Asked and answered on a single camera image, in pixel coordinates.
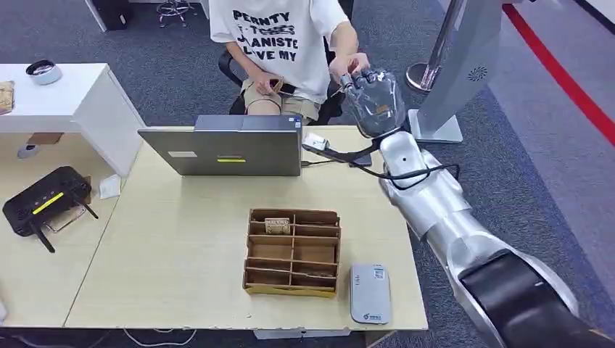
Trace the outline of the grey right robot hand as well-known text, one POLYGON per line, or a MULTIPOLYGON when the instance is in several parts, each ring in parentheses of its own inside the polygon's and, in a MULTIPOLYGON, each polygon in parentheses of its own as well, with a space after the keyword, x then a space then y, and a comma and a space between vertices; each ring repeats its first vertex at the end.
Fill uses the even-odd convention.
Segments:
POLYGON ((379 138, 403 127, 405 103, 391 72, 365 69, 354 75, 343 75, 340 83, 363 136, 379 138))

